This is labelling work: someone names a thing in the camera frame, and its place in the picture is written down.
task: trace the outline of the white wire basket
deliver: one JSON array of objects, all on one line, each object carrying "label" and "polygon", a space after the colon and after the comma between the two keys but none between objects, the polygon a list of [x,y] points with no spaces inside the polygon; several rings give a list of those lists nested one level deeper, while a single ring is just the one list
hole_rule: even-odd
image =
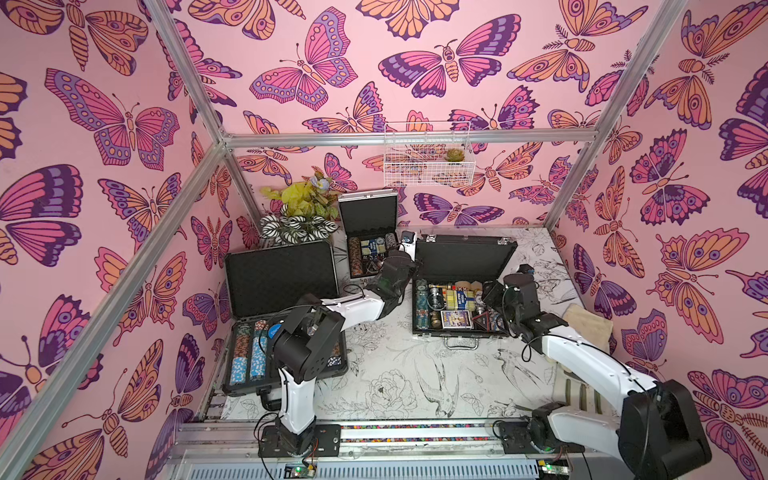
[{"label": "white wire basket", "polygon": [[[423,140],[414,142],[419,135],[416,128],[422,122],[391,122],[384,133],[384,184],[466,187],[475,172],[475,152],[467,131],[421,131]],[[393,128],[408,131],[408,139],[398,136]],[[464,160],[451,162],[445,159],[451,150],[460,150]]]}]

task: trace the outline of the butterfly wallpaper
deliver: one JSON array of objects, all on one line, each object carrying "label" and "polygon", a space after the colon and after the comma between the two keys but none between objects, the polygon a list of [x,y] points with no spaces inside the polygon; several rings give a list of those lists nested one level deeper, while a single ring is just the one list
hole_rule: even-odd
[{"label": "butterfly wallpaper", "polygon": [[688,8],[554,231],[616,358],[694,395],[713,461],[691,478],[753,480],[768,475],[768,70],[751,52],[768,2]]}]

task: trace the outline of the butterfly wing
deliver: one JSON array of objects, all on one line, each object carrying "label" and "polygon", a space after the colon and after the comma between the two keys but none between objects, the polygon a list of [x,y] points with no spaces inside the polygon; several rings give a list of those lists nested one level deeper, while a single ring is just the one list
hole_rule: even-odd
[{"label": "butterfly wing", "polygon": [[163,147],[172,145],[179,119],[170,110],[152,107],[136,116],[136,148],[146,168],[163,170]]},{"label": "butterfly wing", "polygon": [[216,332],[218,317],[214,298],[207,293],[196,293],[184,301],[182,314],[192,320],[192,325],[202,325],[205,339],[208,340]]},{"label": "butterfly wing", "polygon": [[118,414],[126,422],[140,422],[152,415],[160,403],[161,386],[157,383],[163,360],[163,340],[153,343],[141,357],[125,387]]},{"label": "butterfly wing", "polygon": [[623,73],[624,70],[611,71],[598,78],[587,93],[587,100],[584,103],[593,107],[611,98],[611,94],[614,93],[614,88],[616,88]]}]

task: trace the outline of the purple butterfly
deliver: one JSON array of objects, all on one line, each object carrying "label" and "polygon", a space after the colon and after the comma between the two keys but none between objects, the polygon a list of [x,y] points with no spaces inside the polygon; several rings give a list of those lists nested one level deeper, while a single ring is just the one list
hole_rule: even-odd
[{"label": "purple butterfly", "polygon": [[[746,85],[736,111],[757,120],[768,127],[768,63],[758,70],[750,83]],[[745,165],[747,170],[764,167],[768,164],[768,131],[760,125],[739,118],[729,118],[720,125],[720,137],[725,140],[720,159],[731,161],[735,158],[754,154]],[[748,198],[756,204],[755,211],[763,218],[768,218],[768,168],[739,187],[739,197]]]},{"label": "purple butterfly", "polygon": [[570,155],[558,157],[554,161],[549,169],[549,181],[543,180],[539,176],[541,185],[532,185],[513,190],[509,192],[509,198],[517,197],[524,202],[528,201],[534,205],[549,205],[554,202],[555,194],[560,191],[560,187],[563,186],[568,172],[571,171],[571,164],[568,163],[569,157]]},{"label": "purple butterfly", "polygon": [[584,205],[584,202],[588,201],[589,196],[584,194],[587,193],[587,190],[589,190],[589,187],[592,186],[597,178],[598,167],[595,166],[584,176],[581,184],[576,189],[576,193],[565,207],[565,214],[568,215],[568,218],[576,222],[577,225],[581,225],[584,232],[589,228],[589,216],[587,215],[587,208]]},{"label": "purple butterfly", "polygon": [[194,412],[185,407],[192,403],[193,392],[203,385],[203,368],[205,367],[205,357],[200,356],[200,349],[194,337],[187,333],[181,339],[179,354],[176,357],[176,391],[174,396],[171,392],[168,408],[174,407],[170,411],[168,418],[160,428],[157,439],[152,446],[152,453],[147,463],[147,472],[144,474],[144,480],[154,480],[165,466],[168,460],[168,453],[176,443],[176,432],[182,423],[189,422],[194,417]]},{"label": "purple butterfly", "polygon": [[456,220],[457,227],[474,227],[478,222],[486,223],[504,214],[498,207],[463,208],[466,204],[451,204],[445,198],[433,194],[416,194],[413,196],[413,202],[420,212],[425,212],[419,215],[419,218],[429,220],[433,225],[447,218],[448,222]]},{"label": "purple butterfly", "polygon": [[574,280],[582,295],[589,291],[594,296],[594,311],[600,313],[606,319],[629,315],[637,308],[637,303],[621,286],[616,283],[602,280],[605,276],[600,269],[595,267],[587,251],[578,243],[574,245]]},{"label": "purple butterfly", "polygon": [[667,317],[662,312],[652,309],[647,317],[637,321],[636,329],[622,329],[621,343],[634,357],[634,361],[627,362],[628,366],[655,379],[661,376],[663,380],[659,366],[654,363],[667,346]]},{"label": "purple butterfly", "polygon": [[458,71],[472,87],[488,75],[495,75],[502,69],[502,63],[494,58],[471,55],[493,55],[503,57],[520,31],[520,16],[515,14],[494,18],[481,25],[462,40],[454,52],[449,47],[455,40],[442,47],[442,55],[432,51],[405,51],[385,58],[379,63],[382,75],[401,87],[409,87],[414,81],[411,93],[415,98],[427,95],[445,95],[445,75],[451,81],[458,81]]},{"label": "purple butterfly", "polygon": [[221,283],[219,293],[210,292],[213,296],[207,293],[196,293],[189,297],[184,301],[181,310],[184,316],[192,320],[192,325],[203,325],[206,340],[216,332],[219,318],[222,323],[227,323],[232,318],[227,282]]},{"label": "purple butterfly", "polygon": [[699,400],[696,410],[710,441],[730,455],[736,467],[747,480],[762,480],[763,473],[755,460],[750,446],[735,428],[740,427],[752,445],[763,451],[765,446],[748,426],[765,426],[765,416],[760,413],[736,413],[733,409],[756,409],[768,403],[768,379],[753,375],[741,379],[724,370],[714,370],[712,379],[704,372],[688,372],[688,379],[701,392],[694,390]]},{"label": "purple butterfly", "polygon": [[[352,65],[342,55],[349,47],[344,33],[346,15],[334,7],[321,13],[310,26],[304,41],[304,58],[296,67],[280,67],[265,71],[250,86],[256,98],[272,98],[281,104],[297,100],[317,111],[328,101],[328,92],[321,84],[347,86],[357,78]],[[299,44],[296,44],[296,56]]]},{"label": "purple butterfly", "polygon": [[79,215],[82,186],[77,168],[51,165],[25,175],[8,187],[0,196],[0,220],[34,220],[6,224],[7,234],[0,229],[0,260],[9,265],[18,263],[14,240],[41,264],[56,266],[61,251],[80,240],[80,229],[72,223],[36,219]]}]

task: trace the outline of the pink butterfly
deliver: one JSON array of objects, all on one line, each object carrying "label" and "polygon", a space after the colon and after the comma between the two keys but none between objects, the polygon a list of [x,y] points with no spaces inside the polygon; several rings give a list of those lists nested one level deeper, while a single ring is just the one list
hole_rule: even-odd
[{"label": "pink butterfly", "polygon": [[[197,73],[200,75],[200,80],[203,83],[203,88],[205,89],[205,92],[208,94],[208,98],[210,99],[210,101],[212,101],[215,104],[222,104],[222,105],[229,105],[231,107],[236,107],[237,103],[235,103],[234,100],[227,97],[225,94],[221,93],[217,89],[211,87],[211,85],[215,85],[216,82],[210,77],[240,78],[243,76],[243,74],[241,74],[237,70],[233,70],[232,68],[227,67],[226,65],[222,64],[219,61],[213,60],[211,58],[203,58],[204,56],[203,50],[200,48],[200,46],[197,44],[197,41],[194,39],[194,37],[190,33],[190,30],[189,30],[189,27],[187,27],[187,24],[182,22],[181,20],[174,20],[174,21],[176,22],[176,29],[178,30],[179,35],[181,36],[181,40],[184,41],[184,45],[187,47],[187,53],[192,59],[192,63],[194,63],[194,66],[197,69]],[[168,52],[168,49],[165,47],[165,44],[163,43],[163,39],[160,38],[159,32],[157,33],[157,40],[160,41],[160,45],[161,47],[163,47],[165,58],[168,61],[168,66],[170,67],[170,70],[171,70],[170,77],[168,77],[168,100],[174,100],[176,97],[179,96],[179,93],[181,93],[182,91],[184,91],[184,96],[186,97],[188,95],[187,86],[184,85],[184,80],[179,75],[178,68],[174,63],[173,58],[171,58],[170,53]],[[192,98],[190,98],[190,116],[191,116],[192,123],[194,123],[194,119],[196,115],[197,115],[197,108],[192,102]]]},{"label": "pink butterfly", "polygon": [[203,222],[196,217],[191,217],[192,231],[197,236],[197,252],[203,256],[205,267],[210,270],[219,263],[219,268],[224,268],[224,257],[230,251],[230,235],[232,234],[232,220],[221,228],[221,219],[216,222],[216,228],[208,217],[206,229]]},{"label": "pink butterfly", "polygon": [[419,218],[428,220],[433,225],[447,219],[448,222],[456,220],[457,227],[474,227],[478,222],[486,223],[504,214],[498,207],[463,208],[465,204],[451,204],[445,198],[433,194],[416,194],[413,196],[413,202],[420,212],[425,212],[419,215]]},{"label": "pink butterfly", "polygon": [[[344,33],[346,15],[334,7],[321,13],[310,26],[304,41],[304,57],[296,62],[298,68],[280,67],[265,71],[250,86],[256,98],[272,98],[281,104],[297,100],[317,111],[328,101],[328,92],[322,85],[347,86],[357,78],[342,55],[349,47]],[[296,44],[296,56],[299,44]]]},{"label": "pink butterfly", "polygon": [[589,216],[587,215],[587,208],[584,205],[584,202],[587,201],[589,196],[585,194],[597,178],[598,168],[594,167],[584,176],[584,179],[576,189],[576,193],[574,193],[571,201],[568,202],[568,205],[565,207],[565,214],[568,215],[568,218],[576,222],[577,225],[580,225],[584,232],[589,228]]},{"label": "pink butterfly", "polygon": [[[538,103],[531,98],[531,91],[520,85],[517,87],[502,105],[498,111],[498,120],[495,120],[496,107],[493,106],[493,115],[488,115],[484,108],[480,111],[488,118],[485,120],[480,115],[467,110],[451,110],[448,121],[452,122],[451,130],[517,130],[522,128],[533,128],[533,114],[536,112]],[[478,154],[486,149],[487,144],[472,144],[472,150]]]},{"label": "pink butterfly", "polygon": [[73,122],[96,132],[94,141],[104,165],[128,165],[131,151],[138,149],[139,159],[146,168],[163,170],[163,147],[173,144],[174,133],[179,129],[179,119],[174,112],[149,107],[134,118],[133,108],[125,111],[123,107],[123,116],[99,89],[82,78],[53,68],[47,70],[45,87],[64,102]]},{"label": "pink butterfly", "polygon": [[517,197],[524,202],[531,202],[534,205],[549,205],[554,202],[555,194],[563,186],[568,172],[571,171],[571,164],[567,157],[558,157],[549,169],[549,180],[542,180],[539,177],[541,185],[518,188],[509,192],[509,198]]},{"label": "pink butterfly", "polygon": [[[314,171],[323,175],[323,171],[319,167],[312,166]],[[331,153],[326,154],[326,175],[325,178],[330,182],[330,187],[337,192],[346,194],[350,190],[357,190],[357,184],[350,180],[352,174],[346,168],[342,167],[339,163],[339,158]],[[310,181],[310,177],[304,177],[304,180]]]},{"label": "pink butterfly", "polygon": [[504,15],[481,25],[458,44],[456,51],[450,47],[455,40],[442,47],[442,55],[431,51],[406,51],[385,58],[379,63],[382,75],[401,87],[409,87],[414,81],[411,93],[415,98],[427,95],[445,95],[445,76],[458,81],[461,70],[467,83],[477,87],[483,78],[495,75],[502,69],[502,63],[494,58],[473,55],[503,57],[520,31],[520,16]]}]

